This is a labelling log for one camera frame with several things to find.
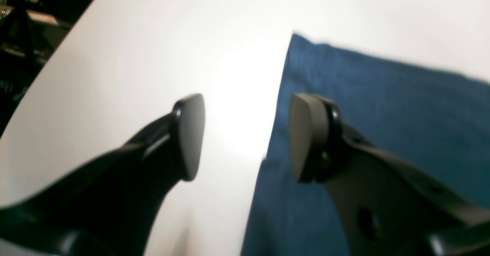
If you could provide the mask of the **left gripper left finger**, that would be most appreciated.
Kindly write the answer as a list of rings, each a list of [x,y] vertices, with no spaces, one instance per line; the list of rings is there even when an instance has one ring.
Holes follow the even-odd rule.
[[[204,125],[204,98],[191,94],[124,145],[1,208],[1,255],[144,255],[166,195],[196,177]]]

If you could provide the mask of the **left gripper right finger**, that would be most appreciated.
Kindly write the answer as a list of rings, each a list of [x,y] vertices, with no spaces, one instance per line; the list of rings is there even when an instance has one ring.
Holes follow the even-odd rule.
[[[489,255],[488,209],[376,148],[334,101],[292,94],[289,149],[295,180],[330,195],[353,256]]]

